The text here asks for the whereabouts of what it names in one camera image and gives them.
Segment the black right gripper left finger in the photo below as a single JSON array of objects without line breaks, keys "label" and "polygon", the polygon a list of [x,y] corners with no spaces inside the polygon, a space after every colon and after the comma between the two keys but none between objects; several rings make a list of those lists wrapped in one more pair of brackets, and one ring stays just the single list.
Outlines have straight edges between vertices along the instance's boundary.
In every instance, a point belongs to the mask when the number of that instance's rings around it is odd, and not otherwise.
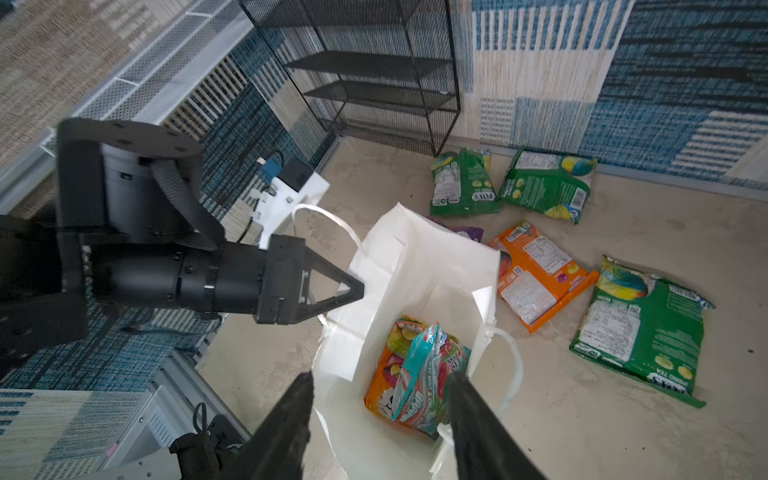
[{"label": "black right gripper left finger", "polygon": [[302,479],[313,400],[312,373],[300,373],[218,479]]}]

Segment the green snack bag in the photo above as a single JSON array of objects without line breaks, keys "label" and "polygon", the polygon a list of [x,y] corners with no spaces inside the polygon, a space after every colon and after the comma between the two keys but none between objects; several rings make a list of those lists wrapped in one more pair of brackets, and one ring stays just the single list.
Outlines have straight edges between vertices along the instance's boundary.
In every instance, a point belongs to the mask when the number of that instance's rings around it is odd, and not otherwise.
[{"label": "green snack bag", "polygon": [[502,203],[578,224],[598,158],[519,148],[498,191]]},{"label": "green snack bag", "polygon": [[430,214],[463,217],[499,213],[502,209],[490,179],[491,152],[462,149],[436,157],[430,171],[434,191]]},{"label": "green snack bag", "polygon": [[569,350],[701,409],[694,390],[705,313],[714,308],[684,284],[605,255]]}]

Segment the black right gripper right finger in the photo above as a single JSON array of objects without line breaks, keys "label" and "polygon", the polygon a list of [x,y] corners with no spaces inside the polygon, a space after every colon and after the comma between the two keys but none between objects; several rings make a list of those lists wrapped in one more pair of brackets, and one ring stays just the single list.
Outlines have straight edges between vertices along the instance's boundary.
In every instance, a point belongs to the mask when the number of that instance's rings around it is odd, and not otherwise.
[{"label": "black right gripper right finger", "polygon": [[464,374],[446,394],[459,479],[545,479]]}]

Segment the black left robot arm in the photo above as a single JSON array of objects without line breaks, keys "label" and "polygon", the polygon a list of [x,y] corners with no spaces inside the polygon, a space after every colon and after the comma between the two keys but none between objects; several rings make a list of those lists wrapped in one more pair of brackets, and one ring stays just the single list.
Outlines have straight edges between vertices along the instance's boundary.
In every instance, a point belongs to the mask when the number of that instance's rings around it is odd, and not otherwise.
[{"label": "black left robot arm", "polygon": [[234,243],[202,205],[203,148],[157,125],[70,118],[57,129],[51,215],[1,219],[1,373],[85,338],[88,303],[292,325],[364,284],[297,237]]}]

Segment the white paper bag with print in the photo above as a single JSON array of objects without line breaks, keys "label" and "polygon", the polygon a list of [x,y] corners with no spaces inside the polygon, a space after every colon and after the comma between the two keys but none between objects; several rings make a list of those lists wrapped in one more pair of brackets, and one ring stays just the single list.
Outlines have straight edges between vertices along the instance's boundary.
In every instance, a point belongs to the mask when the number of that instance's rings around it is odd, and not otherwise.
[{"label": "white paper bag with print", "polygon": [[356,237],[364,296],[321,319],[314,409],[350,479],[434,479],[452,463],[448,377],[494,339],[501,254],[397,205]]}]

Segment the teal snack bag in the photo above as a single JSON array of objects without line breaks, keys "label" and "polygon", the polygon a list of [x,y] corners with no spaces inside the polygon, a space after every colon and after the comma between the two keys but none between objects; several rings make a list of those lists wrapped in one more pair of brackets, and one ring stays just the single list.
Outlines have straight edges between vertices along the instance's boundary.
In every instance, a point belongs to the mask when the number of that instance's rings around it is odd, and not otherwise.
[{"label": "teal snack bag", "polygon": [[436,439],[438,426],[448,422],[447,381],[466,372],[470,354],[439,324],[418,334],[397,378],[391,420]]}]

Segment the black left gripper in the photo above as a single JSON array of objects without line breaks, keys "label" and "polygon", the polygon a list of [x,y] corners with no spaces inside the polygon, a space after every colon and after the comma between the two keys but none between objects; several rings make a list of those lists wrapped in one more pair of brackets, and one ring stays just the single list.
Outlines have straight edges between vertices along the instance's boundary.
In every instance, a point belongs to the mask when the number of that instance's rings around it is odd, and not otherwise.
[{"label": "black left gripper", "polygon": [[302,238],[273,235],[266,250],[256,322],[294,325],[362,300],[364,283]]}]

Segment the small orange snack bag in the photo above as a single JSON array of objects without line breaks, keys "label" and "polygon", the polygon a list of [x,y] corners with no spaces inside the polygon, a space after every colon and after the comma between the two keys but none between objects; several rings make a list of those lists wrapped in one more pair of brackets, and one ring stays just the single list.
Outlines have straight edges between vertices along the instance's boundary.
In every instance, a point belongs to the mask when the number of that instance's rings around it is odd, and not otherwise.
[{"label": "small orange snack bag", "polygon": [[490,241],[501,254],[499,297],[534,333],[594,285],[599,277],[527,220]]}]

